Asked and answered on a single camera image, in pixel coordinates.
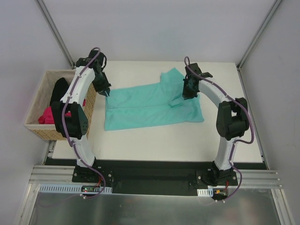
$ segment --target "white wall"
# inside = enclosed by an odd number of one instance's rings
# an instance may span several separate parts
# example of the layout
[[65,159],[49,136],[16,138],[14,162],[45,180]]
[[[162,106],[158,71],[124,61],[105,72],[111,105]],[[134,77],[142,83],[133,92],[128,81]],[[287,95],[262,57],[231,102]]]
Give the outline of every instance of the white wall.
[[286,0],[242,68],[271,169],[300,224],[300,1]]
[[23,126],[46,69],[68,68],[33,0],[0,7],[0,224],[13,224],[46,142]]
[[45,0],[73,58],[236,62],[274,0]]

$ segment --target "woven basket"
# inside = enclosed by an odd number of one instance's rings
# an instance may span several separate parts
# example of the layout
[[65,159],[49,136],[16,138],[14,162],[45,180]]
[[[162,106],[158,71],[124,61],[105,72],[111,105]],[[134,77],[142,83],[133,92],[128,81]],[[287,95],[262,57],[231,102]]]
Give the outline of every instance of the woven basket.
[[[74,78],[75,70],[48,70],[46,71],[37,93],[34,97],[32,105],[29,109],[28,115],[25,120],[25,127],[27,127],[32,132],[36,133],[44,140],[64,140],[61,133],[58,133],[55,129],[54,124],[39,124],[38,118],[43,115],[44,110],[49,107],[50,98],[54,85],[57,80],[64,77],[68,84],[70,84]],[[95,105],[96,91],[94,86],[91,84],[88,93],[85,97],[85,107],[83,108],[86,117],[89,120],[89,130],[90,123],[92,119],[92,114]]]

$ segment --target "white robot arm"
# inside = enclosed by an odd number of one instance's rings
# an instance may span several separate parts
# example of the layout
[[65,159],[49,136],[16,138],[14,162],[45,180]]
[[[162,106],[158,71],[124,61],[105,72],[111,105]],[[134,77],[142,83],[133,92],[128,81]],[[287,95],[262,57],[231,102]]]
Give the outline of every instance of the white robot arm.
[[[104,59],[106,65],[106,57],[100,50],[92,50],[87,58],[80,58],[76,62],[75,76],[69,89],[60,102],[53,102],[51,107],[56,130],[67,138],[70,146],[75,145],[77,165],[80,167],[92,167],[95,161],[86,136],[89,123],[83,111],[83,102],[91,83],[100,95],[109,96],[111,85],[103,72]],[[68,111],[71,117],[63,118],[62,115]]]
[[235,176],[233,171],[233,157],[236,149],[236,142],[249,129],[249,121],[245,112],[236,105],[239,104],[248,110],[245,98],[228,98],[221,88],[215,84],[210,73],[202,73],[197,63],[186,66],[186,78],[184,79],[183,97],[191,99],[197,96],[198,92],[205,94],[218,108],[216,127],[220,137],[217,157],[212,162],[210,172],[202,175],[202,182],[217,186],[229,176]]

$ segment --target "white table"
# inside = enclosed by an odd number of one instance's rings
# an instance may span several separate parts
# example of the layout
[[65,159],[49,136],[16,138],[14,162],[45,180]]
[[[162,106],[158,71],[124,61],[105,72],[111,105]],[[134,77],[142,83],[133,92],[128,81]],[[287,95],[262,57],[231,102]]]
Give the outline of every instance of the white table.
[[[203,72],[210,72],[216,82],[233,98],[243,97],[234,63],[198,62]],[[105,68],[112,89],[160,82],[162,72],[177,68],[185,75],[183,62],[109,61]],[[159,127],[104,131],[105,97],[97,95],[89,143],[97,159],[151,161],[213,161],[220,136],[216,129],[218,109],[201,94],[203,123],[181,123]],[[243,139],[250,140],[248,130]],[[67,141],[57,141],[53,158],[74,159]],[[239,143],[235,162],[262,162],[255,140]]]

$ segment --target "teal cloth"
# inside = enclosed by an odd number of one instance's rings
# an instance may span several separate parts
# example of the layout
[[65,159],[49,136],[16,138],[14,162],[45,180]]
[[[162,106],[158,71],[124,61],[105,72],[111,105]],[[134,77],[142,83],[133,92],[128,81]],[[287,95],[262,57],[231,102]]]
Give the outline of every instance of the teal cloth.
[[105,130],[203,122],[200,96],[182,97],[183,78],[173,68],[161,74],[160,83],[111,90],[106,98]]

